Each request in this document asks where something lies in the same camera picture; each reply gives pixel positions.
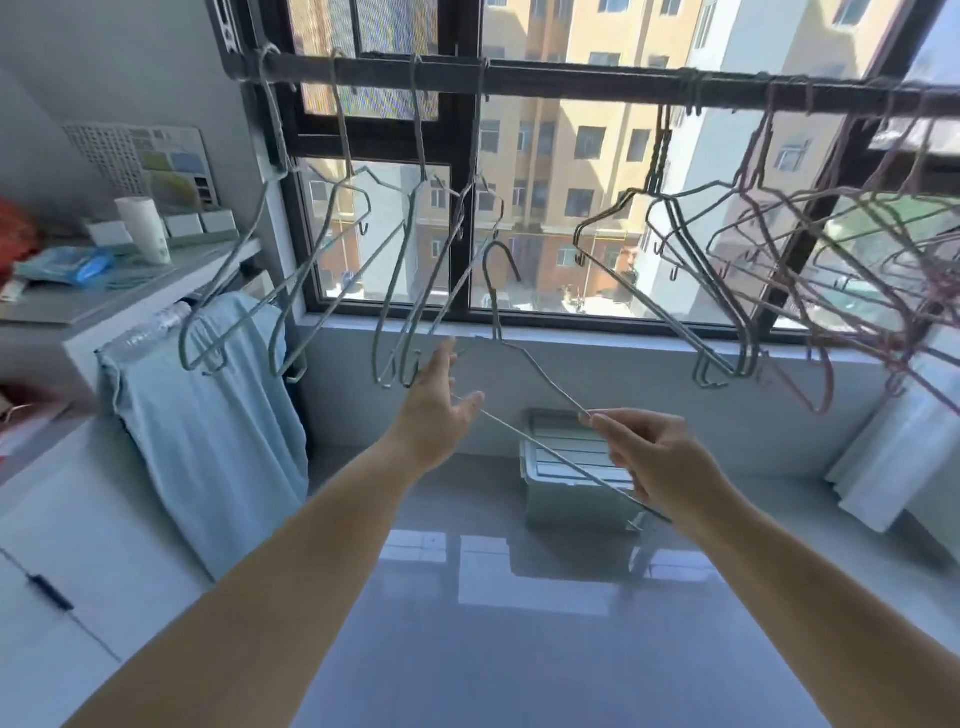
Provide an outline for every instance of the light blue towel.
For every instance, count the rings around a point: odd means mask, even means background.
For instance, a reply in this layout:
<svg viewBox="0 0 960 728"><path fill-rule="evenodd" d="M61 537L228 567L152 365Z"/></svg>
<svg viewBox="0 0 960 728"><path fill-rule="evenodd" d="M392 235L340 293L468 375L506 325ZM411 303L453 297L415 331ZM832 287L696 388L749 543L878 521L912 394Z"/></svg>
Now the light blue towel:
<svg viewBox="0 0 960 728"><path fill-rule="evenodd" d="M256 301L215 299L190 331L190 357ZM210 575L220 579L303 505L306 435L282 379L267 368L279 311L264 306L227 342L213 375L180 366L177 331L138 357L101 354L113 407L140 448L157 494ZM277 355L285 354L280 340ZM219 354L209 357L215 367Z"/></svg>

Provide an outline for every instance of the tiled floor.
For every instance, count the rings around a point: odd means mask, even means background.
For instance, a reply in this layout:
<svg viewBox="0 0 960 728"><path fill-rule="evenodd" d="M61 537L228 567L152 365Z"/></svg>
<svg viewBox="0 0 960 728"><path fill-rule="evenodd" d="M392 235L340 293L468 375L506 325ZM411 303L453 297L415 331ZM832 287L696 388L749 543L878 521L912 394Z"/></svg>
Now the tiled floor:
<svg viewBox="0 0 960 728"><path fill-rule="evenodd" d="M344 462L335 451L318 480ZM761 507L960 650L960 586L818 483L745 481ZM403 505L295 725L824 726L729 587L669 526L523 526L516 461L457 456Z"/></svg>

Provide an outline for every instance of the hand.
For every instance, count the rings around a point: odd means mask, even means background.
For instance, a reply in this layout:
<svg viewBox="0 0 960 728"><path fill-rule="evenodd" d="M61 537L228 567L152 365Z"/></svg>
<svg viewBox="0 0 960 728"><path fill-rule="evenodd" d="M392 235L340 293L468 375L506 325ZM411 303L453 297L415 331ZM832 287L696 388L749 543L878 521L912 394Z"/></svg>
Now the hand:
<svg viewBox="0 0 960 728"><path fill-rule="evenodd" d="M630 473L636 496L687 536L743 502L683 418L642 409L597 409L590 415L584 424L607 440L611 461Z"/></svg>
<svg viewBox="0 0 960 728"><path fill-rule="evenodd" d="M450 367L457 361L452 336L433 352L420 370L396 421L383 439L397 447L414 468L426 473L453 454L457 443L467 434L480 407L483 393L474 392L454 406L450 388L454 379Z"/></svg>

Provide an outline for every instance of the red item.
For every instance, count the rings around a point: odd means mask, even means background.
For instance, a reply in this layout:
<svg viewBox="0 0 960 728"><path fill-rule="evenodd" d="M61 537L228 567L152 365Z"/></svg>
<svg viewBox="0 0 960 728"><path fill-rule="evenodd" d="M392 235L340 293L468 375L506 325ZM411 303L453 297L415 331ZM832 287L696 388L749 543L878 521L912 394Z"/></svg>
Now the red item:
<svg viewBox="0 0 960 728"><path fill-rule="evenodd" d="M39 230L22 209L0 199L0 283L13 273L13 264L39 250Z"/></svg>

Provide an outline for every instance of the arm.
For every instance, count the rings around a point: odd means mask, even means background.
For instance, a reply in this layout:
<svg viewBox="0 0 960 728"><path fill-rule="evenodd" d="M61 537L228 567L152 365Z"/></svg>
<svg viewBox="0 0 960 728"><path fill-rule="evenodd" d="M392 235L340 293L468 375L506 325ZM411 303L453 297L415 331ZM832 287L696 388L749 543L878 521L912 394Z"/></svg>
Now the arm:
<svg viewBox="0 0 960 728"><path fill-rule="evenodd" d="M589 423L637 495L720 570L832 725L957 723L960 660L748 503L683 420L621 409Z"/></svg>
<svg viewBox="0 0 960 728"><path fill-rule="evenodd" d="M268 541L140 650L68 721L287 726L376 566L396 510L449 457L483 402L450 402L453 339L396 422Z"/></svg>

